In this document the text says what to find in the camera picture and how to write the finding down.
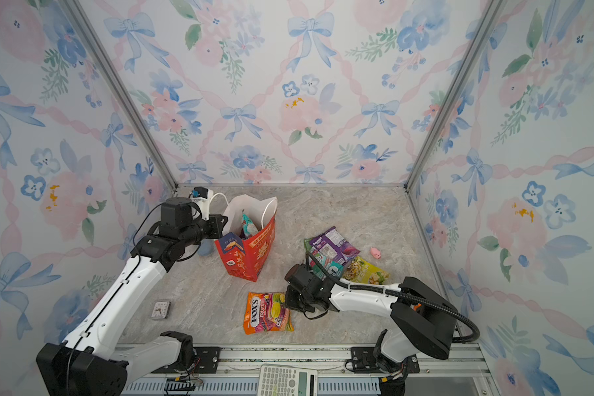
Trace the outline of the pink fruit candy packet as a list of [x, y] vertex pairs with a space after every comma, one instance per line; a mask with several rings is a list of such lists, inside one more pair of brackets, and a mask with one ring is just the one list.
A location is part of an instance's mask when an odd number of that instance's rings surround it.
[[[325, 275], [323, 274], [322, 270], [315, 264], [315, 262], [312, 259], [309, 260], [309, 264], [316, 277], [318, 277], [319, 279], [325, 278]], [[324, 267], [326, 272], [328, 272], [328, 274], [335, 279], [340, 279], [343, 275], [343, 264], [326, 259], [322, 266]]]

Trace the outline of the orange snack packet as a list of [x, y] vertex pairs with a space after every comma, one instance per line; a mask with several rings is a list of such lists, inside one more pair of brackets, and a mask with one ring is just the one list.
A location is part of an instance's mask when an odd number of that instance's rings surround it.
[[267, 332], [293, 332], [291, 311], [285, 293], [249, 293], [243, 328], [247, 335]]

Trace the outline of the purple snack packet back label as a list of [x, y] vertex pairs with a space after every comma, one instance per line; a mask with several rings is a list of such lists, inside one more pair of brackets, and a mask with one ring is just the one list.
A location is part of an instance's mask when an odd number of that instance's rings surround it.
[[326, 268], [344, 267], [360, 254], [360, 250], [345, 239], [335, 226], [324, 233], [304, 240], [305, 250]]

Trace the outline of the yellow nut snack packet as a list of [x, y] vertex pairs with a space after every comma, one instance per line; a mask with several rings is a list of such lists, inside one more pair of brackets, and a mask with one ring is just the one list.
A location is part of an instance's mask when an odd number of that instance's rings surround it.
[[360, 256], [346, 264], [343, 279], [355, 283], [384, 285], [389, 280], [389, 272], [372, 265]]

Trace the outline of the red paper gift bag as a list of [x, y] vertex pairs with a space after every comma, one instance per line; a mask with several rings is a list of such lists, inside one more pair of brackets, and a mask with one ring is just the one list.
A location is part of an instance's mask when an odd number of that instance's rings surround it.
[[[277, 206], [275, 197], [260, 201], [252, 196], [241, 195], [233, 198], [223, 212], [228, 222], [223, 237], [214, 241], [214, 245], [226, 272], [232, 277], [257, 281], [276, 237]], [[243, 213], [259, 229], [259, 233], [250, 239], [242, 236]]]

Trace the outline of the teal Fox's candy packet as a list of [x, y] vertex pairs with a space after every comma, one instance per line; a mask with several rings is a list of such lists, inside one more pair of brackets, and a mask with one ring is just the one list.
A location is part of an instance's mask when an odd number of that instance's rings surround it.
[[242, 236], [244, 239], [250, 239], [259, 233], [259, 229], [252, 219], [245, 213], [242, 214], [241, 222]]

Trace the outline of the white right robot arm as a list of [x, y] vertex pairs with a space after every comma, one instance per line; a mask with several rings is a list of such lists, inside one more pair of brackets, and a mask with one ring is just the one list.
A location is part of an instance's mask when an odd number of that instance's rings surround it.
[[459, 312], [417, 278], [407, 277], [400, 285], [364, 285], [328, 276], [321, 279], [308, 265], [297, 264], [285, 280], [285, 303], [291, 310], [390, 318], [398, 329], [384, 330], [373, 349], [376, 367], [385, 373], [402, 370], [418, 353], [437, 360], [450, 356]]

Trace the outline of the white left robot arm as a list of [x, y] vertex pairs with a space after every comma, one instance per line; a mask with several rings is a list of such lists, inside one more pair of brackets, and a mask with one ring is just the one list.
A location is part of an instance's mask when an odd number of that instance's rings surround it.
[[144, 299], [186, 250], [222, 238], [228, 217], [212, 214], [207, 199], [174, 197], [158, 206], [160, 219], [130, 251], [121, 274], [92, 312], [61, 343], [47, 343], [36, 357], [51, 395], [119, 395], [157, 369], [185, 375], [198, 357], [193, 338], [166, 331], [150, 343], [116, 352], [126, 325]]

